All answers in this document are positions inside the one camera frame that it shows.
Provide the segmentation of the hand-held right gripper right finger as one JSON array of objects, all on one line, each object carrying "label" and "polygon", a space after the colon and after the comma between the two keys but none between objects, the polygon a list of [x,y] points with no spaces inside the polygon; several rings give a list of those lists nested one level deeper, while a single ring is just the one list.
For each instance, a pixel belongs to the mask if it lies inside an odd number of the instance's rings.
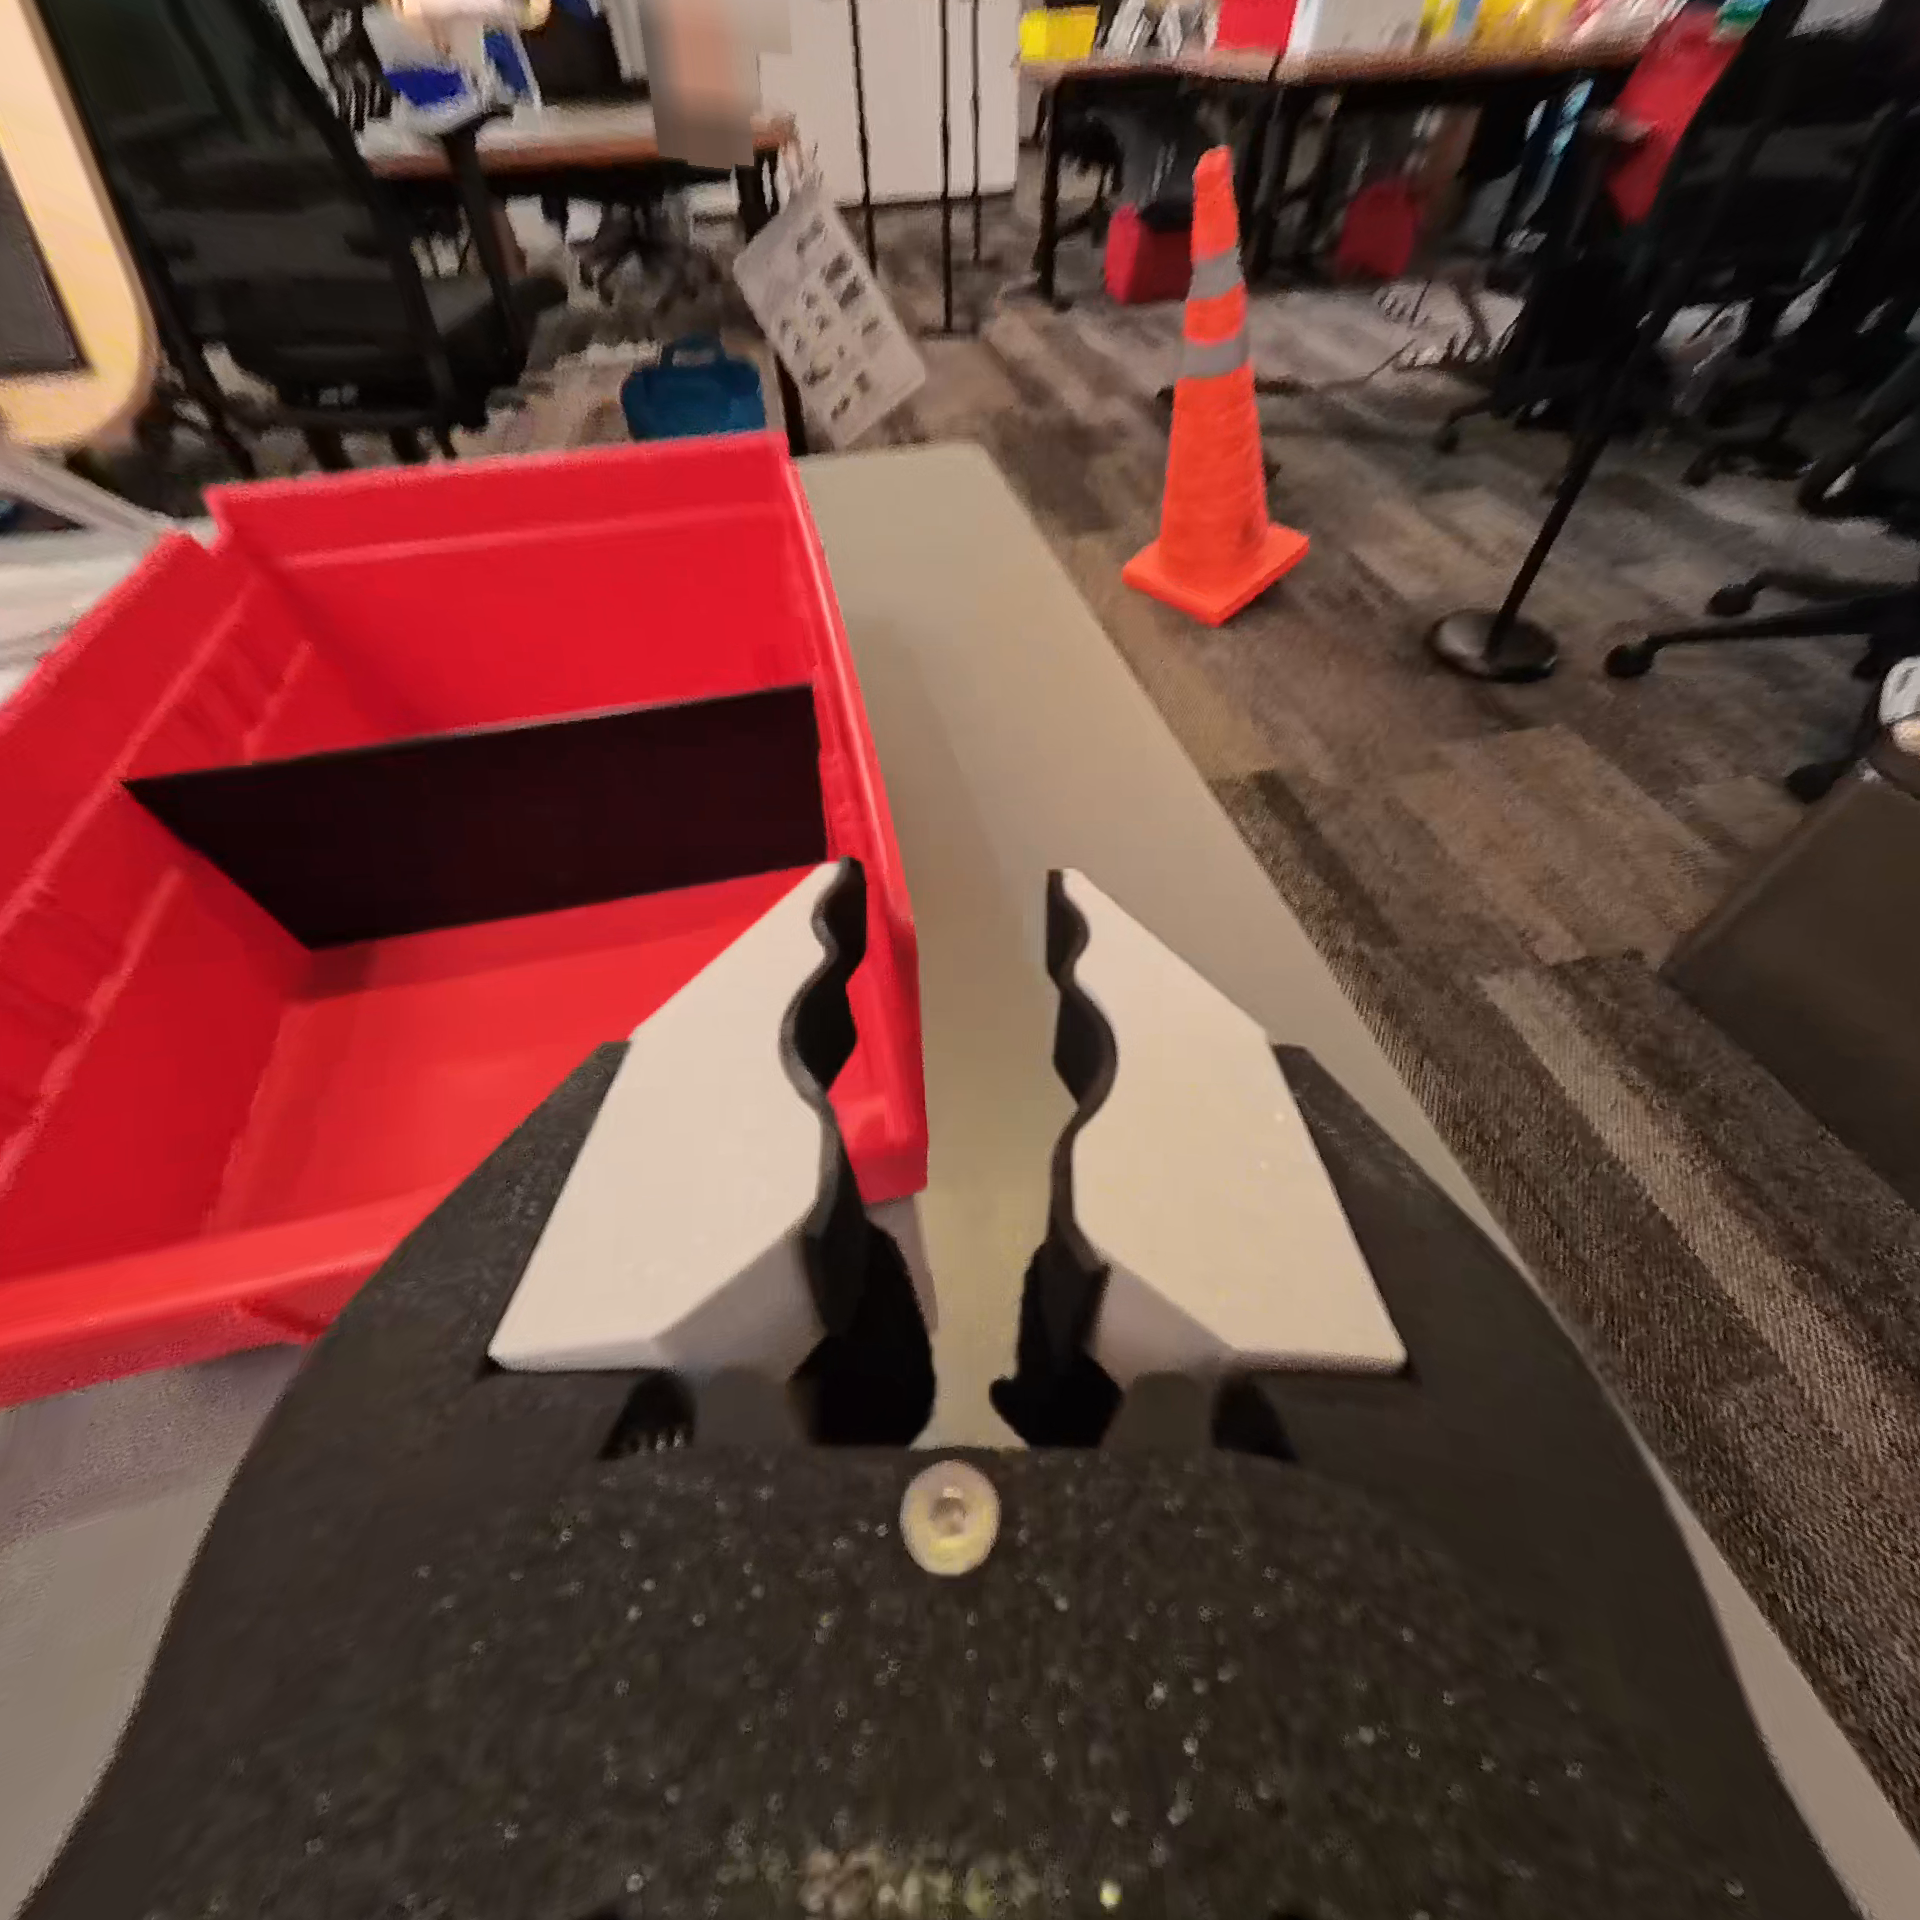
[{"label": "hand-held right gripper right finger", "polygon": [[1046,1165],[999,1420],[1094,1447],[1141,1384],[1397,1378],[1408,1345],[1264,1027],[1077,869],[1046,876]]}]

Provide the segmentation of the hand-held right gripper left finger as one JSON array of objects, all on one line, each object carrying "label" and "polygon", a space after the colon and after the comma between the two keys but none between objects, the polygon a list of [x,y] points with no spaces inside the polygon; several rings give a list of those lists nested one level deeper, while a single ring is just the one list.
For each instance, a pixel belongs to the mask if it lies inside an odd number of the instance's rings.
[{"label": "hand-held right gripper left finger", "polygon": [[855,857],[806,869],[631,1031],[488,1343],[512,1380],[739,1378],[813,1445],[920,1439],[920,1296],[868,1213],[832,1089],[868,949]]}]

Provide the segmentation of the black bin divider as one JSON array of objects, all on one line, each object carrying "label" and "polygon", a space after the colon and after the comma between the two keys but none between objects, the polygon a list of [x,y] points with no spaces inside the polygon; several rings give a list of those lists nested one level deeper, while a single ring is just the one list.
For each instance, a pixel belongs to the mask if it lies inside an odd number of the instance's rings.
[{"label": "black bin divider", "polygon": [[128,781],[308,952],[664,897],[827,857],[806,683]]}]

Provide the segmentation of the black stand round base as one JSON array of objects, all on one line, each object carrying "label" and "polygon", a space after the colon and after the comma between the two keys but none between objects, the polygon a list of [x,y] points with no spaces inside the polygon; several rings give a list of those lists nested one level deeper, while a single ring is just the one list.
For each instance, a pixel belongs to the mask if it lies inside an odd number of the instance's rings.
[{"label": "black stand round base", "polygon": [[1442,616],[1429,655],[1448,673],[1533,683],[1556,667],[1556,640],[1524,613],[1600,455],[1624,421],[1676,313],[1735,252],[1738,203],[1792,96],[1788,45],[1808,5],[1719,5],[1735,63],[1683,137],[1660,196],[1638,227],[1620,227],[1602,196],[1606,122],[1590,117],[1575,144],[1575,196],[1547,235],[1520,313],[1520,357],[1543,376],[1576,376],[1566,469],[1543,524],[1498,608]]}]

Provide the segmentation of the orange traffic cone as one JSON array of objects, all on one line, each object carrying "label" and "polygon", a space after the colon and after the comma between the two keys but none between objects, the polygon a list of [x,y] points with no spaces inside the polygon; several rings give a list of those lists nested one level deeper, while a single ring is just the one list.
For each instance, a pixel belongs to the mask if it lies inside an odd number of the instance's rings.
[{"label": "orange traffic cone", "polygon": [[1190,177],[1190,274],[1158,532],[1120,573],[1208,628],[1253,605],[1311,548],[1307,532],[1270,515],[1247,319],[1235,155],[1214,147]]}]

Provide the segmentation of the black office chair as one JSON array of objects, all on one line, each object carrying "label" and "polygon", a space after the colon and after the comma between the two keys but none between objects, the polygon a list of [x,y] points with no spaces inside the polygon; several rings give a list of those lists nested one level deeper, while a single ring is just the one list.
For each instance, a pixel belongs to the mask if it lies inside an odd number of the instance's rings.
[{"label": "black office chair", "polygon": [[[1792,96],[1759,154],[1756,180],[1735,205],[1735,252],[1719,258],[1719,272],[1671,324],[1695,307],[1740,307],[1744,335],[1764,339],[1792,300],[1840,265],[1867,221],[1870,201],[1899,170],[1895,155],[1916,120],[1916,5],[1808,5],[1788,55]],[[1543,376],[1520,357],[1520,313],[1547,235],[1576,192],[1579,132],[1590,117],[1610,120],[1616,96],[1576,120],[1543,203],[1540,242],[1516,287],[1520,312],[1501,336],[1483,396],[1435,428],[1435,452],[1451,455],[1476,417],[1573,436],[1576,376]],[[1676,401],[1678,373],[1662,339],[1618,432],[1653,426]]]},{"label": "black office chair", "polygon": [[159,341],[159,399],[244,479],[298,435],[324,473],[348,440],[399,465],[488,428],[558,280],[519,272],[506,210],[453,163],[470,260],[420,263],[420,225],[362,154],[277,5],[36,5],[128,239]]},{"label": "black office chair", "polygon": [[1916,584],[1853,584],[1806,570],[1764,568],[1719,587],[1703,623],[1620,640],[1606,651],[1600,671],[1610,682],[1636,682],[1671,649],[1762,640],[1862,645],[1853,674],[1867,693],[1853,732],[1834,756],[1796,765],[1783,781],[1792,800],[1822,803],[1871,754],[1888,730],[1916,717]]}]

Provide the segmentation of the teal bag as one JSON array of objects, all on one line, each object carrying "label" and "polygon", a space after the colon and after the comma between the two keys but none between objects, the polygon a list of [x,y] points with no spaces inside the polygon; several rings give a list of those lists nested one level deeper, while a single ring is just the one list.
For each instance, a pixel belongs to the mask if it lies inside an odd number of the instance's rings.
[{"label": "teal bag", "polygon": [[766,399],[754,362],[716,336],[683,336],[628,373],[616,392],[632,442],[683,442],[766,431]]}]

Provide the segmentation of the printed paper sheet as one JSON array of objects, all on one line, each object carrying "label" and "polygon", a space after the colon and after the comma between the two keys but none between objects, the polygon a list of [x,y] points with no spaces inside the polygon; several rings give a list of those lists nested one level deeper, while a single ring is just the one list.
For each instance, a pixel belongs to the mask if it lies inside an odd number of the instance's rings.
[{"label": "printed paper sheet", "polygon": [[920,396],[927,370],[818,173],[736,253],[736,289],[832,451]]}]

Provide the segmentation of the light panel on stand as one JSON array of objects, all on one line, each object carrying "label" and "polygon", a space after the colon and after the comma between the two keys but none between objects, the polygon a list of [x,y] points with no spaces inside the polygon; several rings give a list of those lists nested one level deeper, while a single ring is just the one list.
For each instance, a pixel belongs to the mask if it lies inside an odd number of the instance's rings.
[{"label": "light panel on stand", "polygon": [[[965,2],[966,15],[966,144],[970,144],[970,192],[966,210],[974,242],[981,239],[981,2]],[[940,295],[941,319],[934,336],[956,344],[975,335],[975,323],[957,312],[956,244],[952,244],[952,5],[934,5],[936,55],[936,137],[940,137]]]},{"label": "light panel on stand", "polygon": [[878,221],[874,200],[874,127],[868,109],[867,41],[859,2],[848,0],[848,71],[855,104],[858,215],[871,272],[879,274]]}]

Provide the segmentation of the wooden work table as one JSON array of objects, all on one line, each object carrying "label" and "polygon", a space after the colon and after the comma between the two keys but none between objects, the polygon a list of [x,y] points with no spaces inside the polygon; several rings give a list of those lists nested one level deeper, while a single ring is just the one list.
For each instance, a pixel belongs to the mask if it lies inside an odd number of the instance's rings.
[{"label": "wooden work table", "polygon": [[516,239],[510,201],[637,203],[677,185],[732,183],[739,219],[754,233],[778,205],[778,163],[800,140],[788,112],[752,124],[752,155],[740,164],[698,164],[664,154],[654,107],[637,100],[495,106],[453,127],[386,117],[354,136],[370,173],[419,217],[447,225],[474,249],[470,205],[492,219],[507,258]]},{"label": "wooden work table", "polygon": [[1242,219],[1250,281],[1314,281],[1338,203],[1354,178],[1343,147],[1374,122],[1427,109],[1563,104],[1587,88],[1610,104],[1638,60],[1648,27],[1539,45],[1451,41],[1374,55],[1272,55],[1255,68],[1272,151],[1253,212]]},{"label": "wooden work table", "polygon": [[1279,155],[1290,92],[1277,55],[1104,58],[1040,64],[1040,227],[1030,256],[1035,297],[1053,313],[1074,307],[1060,280],[1062,248],[1104,241],[1120,205],[1152,225],[1190,208],[1194,164],[1224,144],[1235,161],[1238,239],[1262,271],[1266,177]]}]

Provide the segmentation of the red chair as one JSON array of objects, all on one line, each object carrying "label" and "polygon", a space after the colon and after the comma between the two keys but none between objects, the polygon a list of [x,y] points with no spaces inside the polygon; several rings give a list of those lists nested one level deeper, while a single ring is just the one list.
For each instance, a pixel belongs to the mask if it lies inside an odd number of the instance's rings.
[{"label": "red chair", "polygon": [[1683,137],[1738,60],[1738,40],[1719,5],[1683,5],[1644,45],[1606,122],[1600,183],[1620,227],[1651,215]]}]

